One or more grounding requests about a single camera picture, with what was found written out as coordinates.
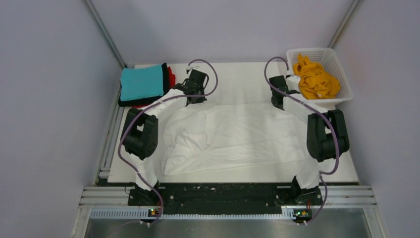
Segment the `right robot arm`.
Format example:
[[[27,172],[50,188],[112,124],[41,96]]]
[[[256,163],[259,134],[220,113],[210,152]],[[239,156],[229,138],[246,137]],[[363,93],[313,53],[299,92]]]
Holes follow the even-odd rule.
[[[265,80],[272,93],[272,105],[306,126],[305,163],[292,179],[290,197],[299,205],[315,203],[321,199],[318,187],[321,176],[334,174],[340,156],[350,147],[344,114],[339,109],[327,110],[310,103],[297,90],[290,90],[282,75]]]

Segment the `white t shirt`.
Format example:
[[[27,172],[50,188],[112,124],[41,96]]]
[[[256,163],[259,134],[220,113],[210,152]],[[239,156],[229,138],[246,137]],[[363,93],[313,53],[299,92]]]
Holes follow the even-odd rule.
[[[271,104],[190,105],[169,117],[162,136],[166,176],[305,158],[294,117]]]

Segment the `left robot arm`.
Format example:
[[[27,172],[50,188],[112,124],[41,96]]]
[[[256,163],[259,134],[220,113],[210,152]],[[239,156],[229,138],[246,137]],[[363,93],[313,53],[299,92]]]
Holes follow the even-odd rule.
[[[126,116],[118,146],[119,158],[134,170],[135,187],[130,190],[130,206],[161,205],[158,179],[153,164],[146,162],[158,147],[159,123],[178,109],[206,101],[209,76],[191,69],[188,77],[177,83],[163,97],[143,109],[131,108]]]

